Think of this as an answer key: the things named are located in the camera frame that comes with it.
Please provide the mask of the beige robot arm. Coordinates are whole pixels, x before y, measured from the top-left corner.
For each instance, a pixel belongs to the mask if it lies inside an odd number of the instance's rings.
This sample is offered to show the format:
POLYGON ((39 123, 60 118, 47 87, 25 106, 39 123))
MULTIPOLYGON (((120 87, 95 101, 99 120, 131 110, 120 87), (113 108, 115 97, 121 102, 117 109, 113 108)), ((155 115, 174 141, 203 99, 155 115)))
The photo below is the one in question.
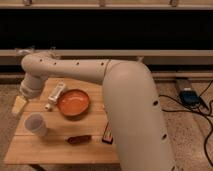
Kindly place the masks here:
POLYGON ((102 97, 122 171, 177 171, 152 74, 138 61, 55 59, 49 52, 22 58, 20 92, 42 93, 50 76, 71 77, 102 86, 102 97))

